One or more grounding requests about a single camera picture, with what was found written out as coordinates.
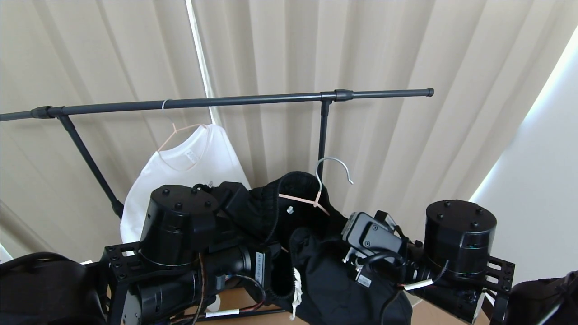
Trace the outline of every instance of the white t-shirt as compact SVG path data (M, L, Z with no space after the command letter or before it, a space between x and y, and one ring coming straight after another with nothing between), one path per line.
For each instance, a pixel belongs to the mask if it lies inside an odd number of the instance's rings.
M152 191L163 185L194 186L211 182L214 186L239 182L249 189L225 130L214 124L200 126L180 145L150 157L124 203L120 222L123 243L140 240Z

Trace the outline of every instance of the hanger hook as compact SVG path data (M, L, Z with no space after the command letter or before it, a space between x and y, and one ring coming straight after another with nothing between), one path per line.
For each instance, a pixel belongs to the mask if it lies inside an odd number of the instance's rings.
M165 100L162 102L161 111L162 111L162 113L165 115L165 117L166 117L167 119L169 119L169 121L171 121L171 123L173 124L173 126L175 126L175 122L173 121L173 119L171 119L171 117L168 116L167 113L165 112L165 103L168 102L168 101L170 101L170 100L171 100L171 99L165 99Z
M335 157L325 157L325 158L321 158L317 161L317 166L315 168L315 177L317 178L317 181L319 182L319 192L321 192L321 190L323 188L323 184L321 183L321 179L319 178L319 164L321 164L321 162L324 160L335 160L338 163L340 163L341 166L343 166L345 168L345 173L347 174L347 180L349 181L350 184L353 184L351 177L349 177L349 168L347 167L345 162L343 162L343 161L341 161Z

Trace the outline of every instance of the curtain fold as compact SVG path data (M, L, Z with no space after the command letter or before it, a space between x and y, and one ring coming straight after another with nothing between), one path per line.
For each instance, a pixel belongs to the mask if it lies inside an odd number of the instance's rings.
M578 24L567 1L194 1L217 96L435 88L331 105L324 183L345 215L383 209L413 238L435 200L469 199ZM319 103L222 109L254 186L313 172Z
M202 98L184 1L2 1L0 109ZM72 116L117 198L178 127L208 110ZM2 202L49 249L98 258L120 242L118 217L58 120L0 124ZM174 146L189 134L178 134Z

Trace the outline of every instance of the brown floor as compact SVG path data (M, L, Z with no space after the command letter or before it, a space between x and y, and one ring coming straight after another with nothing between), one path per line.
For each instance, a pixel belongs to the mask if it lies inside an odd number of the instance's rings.
M233 309L240 306L249 306L253 304L253 300L243 289L227 290L220 294L221 308ZM263 307L260 310L276 309L275 306ZM300 319L295 319L293 322L289 320L289 313L277 313L271 315L253 316L250 318L229 319L229 320L215 320L211 322L202 322L199 324L206 325L304 325L306 324ZM475 325L488 325L490 322L487 317L481 313ZM463 325L464 323L457 320L455 317L438 308L422 301L413 308L412 325Z

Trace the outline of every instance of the pink hanger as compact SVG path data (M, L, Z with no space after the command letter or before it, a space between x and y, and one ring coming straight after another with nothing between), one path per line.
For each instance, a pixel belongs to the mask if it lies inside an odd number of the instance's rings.
M323 208L319 204L319 198L321 197L321 191L323 190L323 184L321 182L321 178L319 178L319 172L318 172L319 164L322 161L327 160L327 159L335 160L335 161L339 162L345 168L345 173L347 173L347 180L349 181L350 184L353 184L351 177L349 177L349 169L347 168L347 165L345 164L345 162L343 162L337 158L334 158L334 157L325 157L325 158L321 158L317 161L317 166L315 168L315 177L317 178L317 181L319 182L319 191L317 192L317 197L315 198L315 201L307 200L307 199L300 198L300 197L293 197L293 196L285 195L285 194L279 194L279 197L288 198L289 200L293 200L293 201L299 201L299 202L313 204L314 207L320 208L326 215L329 215L329 212L327 211L327 209Z
M165 113L165 103L166 103L167 101L169 101L169 100L170 100L170 99L165 99L165 101L162 102L161 110L162 110L163 113ZM193 125L189 125L188 127L184 127L184 128L179 128L179 129L177 129L177 127L175 126L175 122L171 119L171 117L168 116L168 115L166 115L166 113L165 113L165 116L171 121L171 124L173 125L173 133L169 136L169 138L168 138L163 144L161 144L161 146L157 149L157 151L161 151L162 148L164 148L165 145L169 142L169 140L170 140L175 134L177 134L179 131L186 130L186 129L192 128L192 127L197 127L197 126L199 126L199 125L202 125L202 126L205 127L205 128L207 127L206 125L204 125L204 124L202 124L202 123L199 123L199 124L193 124Z

